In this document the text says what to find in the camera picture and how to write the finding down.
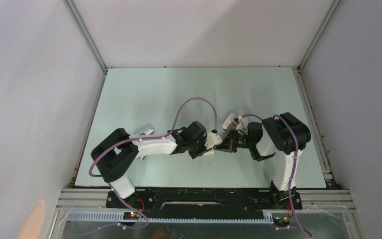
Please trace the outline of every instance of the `white table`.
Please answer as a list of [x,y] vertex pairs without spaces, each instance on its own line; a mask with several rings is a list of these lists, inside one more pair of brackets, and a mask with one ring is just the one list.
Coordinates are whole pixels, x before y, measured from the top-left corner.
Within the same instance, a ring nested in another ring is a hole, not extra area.
[[[308,125],[292,68],[132,68],[109,69],[75,181],[76,186],[107,186],[88,175],[91,151],[116,128],[135,133],[151,126],[168,131],[179,106],[188,98],[204,97],[218,112],[218,130],[230,112],[262,118],[290,112]],[[211,107],[188,103],[176,128],[201,122],[214,126]],[[188,153],[135,159],[127,171],[137,187],[268,188],[277,167],[275,157],[254,161],[247,149],[216,152],[192,160]],[[307,144],[296,173],[299,188],[325,188],[313,140]]]

